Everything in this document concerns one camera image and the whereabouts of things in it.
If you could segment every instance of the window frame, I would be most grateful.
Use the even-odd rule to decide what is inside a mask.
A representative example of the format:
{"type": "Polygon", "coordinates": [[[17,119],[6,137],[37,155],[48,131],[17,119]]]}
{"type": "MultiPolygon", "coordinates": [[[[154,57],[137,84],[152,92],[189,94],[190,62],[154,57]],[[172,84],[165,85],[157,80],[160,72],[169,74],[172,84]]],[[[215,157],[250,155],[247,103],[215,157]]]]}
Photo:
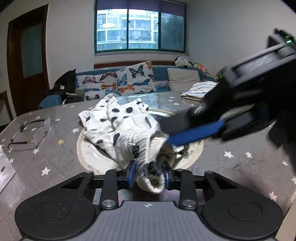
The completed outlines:
{"type": "Polygon", "coordinates": [[[158,12],[158,48],[157,49],[130,49],[128,48],[128,34],[129,34],[129,9],[127,9],[126,16],[126,49],[110,49],[110,50],[99,50],[97,51],[97,10],[95,10],[95,18],[94,18],[94,53],[108,53],[108,52],[133,52],[133,51],[159,51],[159,52],[173,52],[173,53],[186,53],[186,8],[185,8],[185,17],[184,18],[184,45],[183,50],[172,50],[172,49],[164,49],[161,47],[161,12],[158,12]]]}

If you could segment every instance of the window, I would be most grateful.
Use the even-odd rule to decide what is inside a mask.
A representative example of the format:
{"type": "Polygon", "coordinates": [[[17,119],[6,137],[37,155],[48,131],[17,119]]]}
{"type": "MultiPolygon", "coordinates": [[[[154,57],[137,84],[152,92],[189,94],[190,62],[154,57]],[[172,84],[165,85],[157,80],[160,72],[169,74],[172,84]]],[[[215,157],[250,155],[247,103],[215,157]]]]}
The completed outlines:
{"type": "Polygon", "coordinates": [[[185,19],[185,5],[170,1],[96,0],[95,52],[132,49],[185,52],[185,19]]]}

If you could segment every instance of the tree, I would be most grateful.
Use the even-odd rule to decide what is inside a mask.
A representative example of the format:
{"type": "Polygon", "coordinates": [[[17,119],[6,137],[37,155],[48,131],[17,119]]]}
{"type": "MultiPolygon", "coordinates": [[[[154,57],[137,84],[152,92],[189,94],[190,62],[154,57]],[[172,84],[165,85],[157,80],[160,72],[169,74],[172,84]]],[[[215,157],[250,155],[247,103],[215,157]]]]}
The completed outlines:
{"type": "Polygon", "coordinates": [[[161,21],[161,48],[183,50],[184,48],[184,21],[183,17],[171,15],[161,21]]]}

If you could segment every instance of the wooden door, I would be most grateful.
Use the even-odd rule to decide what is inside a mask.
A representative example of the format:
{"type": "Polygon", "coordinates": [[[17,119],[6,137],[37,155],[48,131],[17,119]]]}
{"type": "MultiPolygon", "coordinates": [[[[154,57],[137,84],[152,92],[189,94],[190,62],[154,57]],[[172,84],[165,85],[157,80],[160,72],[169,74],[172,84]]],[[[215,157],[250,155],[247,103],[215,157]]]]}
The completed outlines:
{"type": "Polygon", "coordinates": [[[45,29],[48,5],[9,22],[7,69],[16,115],[37,110],[49,90],[45,29]]]}

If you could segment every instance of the striped blanket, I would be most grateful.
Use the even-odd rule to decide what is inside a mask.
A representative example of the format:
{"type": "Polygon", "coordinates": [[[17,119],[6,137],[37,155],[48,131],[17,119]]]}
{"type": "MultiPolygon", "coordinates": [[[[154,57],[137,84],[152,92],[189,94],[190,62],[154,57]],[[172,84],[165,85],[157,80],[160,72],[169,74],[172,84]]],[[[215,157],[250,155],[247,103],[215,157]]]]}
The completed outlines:
{"type": "Polygon", "coordinates": [[[213,89],[218,83],[213,81],[198,82],[194,84],[190,90],[181,94],[184,99],[191,99],[200,101],[204,95],[213,89]]]}

